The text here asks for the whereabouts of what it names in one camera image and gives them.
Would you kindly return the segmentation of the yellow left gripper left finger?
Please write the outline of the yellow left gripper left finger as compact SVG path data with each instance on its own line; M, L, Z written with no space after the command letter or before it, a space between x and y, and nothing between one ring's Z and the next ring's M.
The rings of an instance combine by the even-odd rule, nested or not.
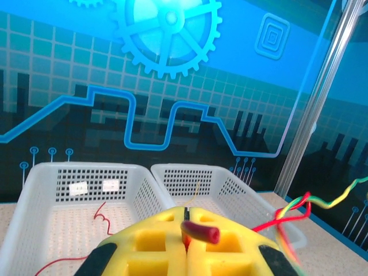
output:
M101 276L187 276L184 217L184 207L173 207L101 241L117 246Z

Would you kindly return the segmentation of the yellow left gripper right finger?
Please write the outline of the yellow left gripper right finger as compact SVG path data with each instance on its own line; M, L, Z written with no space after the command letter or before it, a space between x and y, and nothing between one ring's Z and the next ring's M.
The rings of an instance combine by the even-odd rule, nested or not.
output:
M274 276L259 246L276 243L226 217L190 207L190 221L220 231L218 244L192 240L187 252L187 276Z

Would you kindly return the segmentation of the plain white perforated basket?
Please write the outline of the plain white perforated basket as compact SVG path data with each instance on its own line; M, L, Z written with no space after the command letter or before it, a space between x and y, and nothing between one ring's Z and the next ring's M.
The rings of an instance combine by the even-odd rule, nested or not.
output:
M198 206L249 229L274 218L276 208L229 170L203 164L155 164L151 172L177 205Z

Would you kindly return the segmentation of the white sticker label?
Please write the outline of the white sticker label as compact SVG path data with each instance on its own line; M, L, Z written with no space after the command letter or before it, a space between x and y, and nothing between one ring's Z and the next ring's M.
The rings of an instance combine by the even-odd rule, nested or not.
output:
M106 179L102 182L102 191L104 193L119 191L119 189L120 181L118 179Z
M71 183L68 188L70 196L79 196L88 193L88 184L86 181Z

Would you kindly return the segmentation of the white perforated basket with stickers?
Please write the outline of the white perforated basket with stickers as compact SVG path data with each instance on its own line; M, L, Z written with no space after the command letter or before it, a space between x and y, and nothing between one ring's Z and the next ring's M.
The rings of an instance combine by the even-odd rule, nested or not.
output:
M102 182L120 189L104 193ZM86 181L88 193L70 196ZM73 276L106 239L174 205L148 169L136 164L53 162L29 172L0 249L0 276Z

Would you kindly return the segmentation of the aluminium frame post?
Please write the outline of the aluminium frame post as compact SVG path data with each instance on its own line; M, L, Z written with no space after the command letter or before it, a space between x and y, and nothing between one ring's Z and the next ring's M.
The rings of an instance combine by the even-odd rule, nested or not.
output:
M347 0L344 6L342 16L274 189L274 192L283 199L286 198L291 187L311 138L313 126L324 106L346 46L366 1L368 0Z

